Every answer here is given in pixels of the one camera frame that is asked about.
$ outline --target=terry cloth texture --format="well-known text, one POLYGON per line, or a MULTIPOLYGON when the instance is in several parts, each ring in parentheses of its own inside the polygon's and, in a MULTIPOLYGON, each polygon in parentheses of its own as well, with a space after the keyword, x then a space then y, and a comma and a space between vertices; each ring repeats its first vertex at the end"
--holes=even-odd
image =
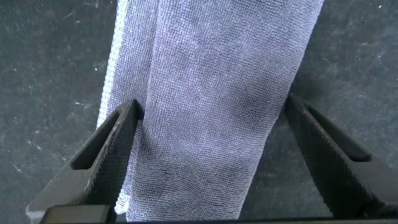
POLYGON ((119 0, 98 125, 145 115, 118 213, 238 218, 322 2, 119 0))

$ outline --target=microfiber towel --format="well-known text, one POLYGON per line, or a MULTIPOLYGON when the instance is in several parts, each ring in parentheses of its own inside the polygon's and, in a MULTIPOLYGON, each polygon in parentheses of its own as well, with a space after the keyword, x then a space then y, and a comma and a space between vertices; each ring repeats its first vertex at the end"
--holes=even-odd
POLYGON ((144 117, 118 213, 238 218, 322 3, 119 0, 98 125, 131 99, 144 117))

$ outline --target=table surface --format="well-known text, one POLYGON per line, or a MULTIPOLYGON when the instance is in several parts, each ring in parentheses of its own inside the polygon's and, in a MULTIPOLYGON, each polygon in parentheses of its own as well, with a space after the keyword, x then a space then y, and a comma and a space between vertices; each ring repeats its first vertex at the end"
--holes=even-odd
MULTIPOLYGON (((0 4, 2 223, 94 131, 116 0, 0 4)), ((398 169, 398 2, 325 0, 291 91, 398 169)), ((327 217, 281 113, 241 218, 327 217)))

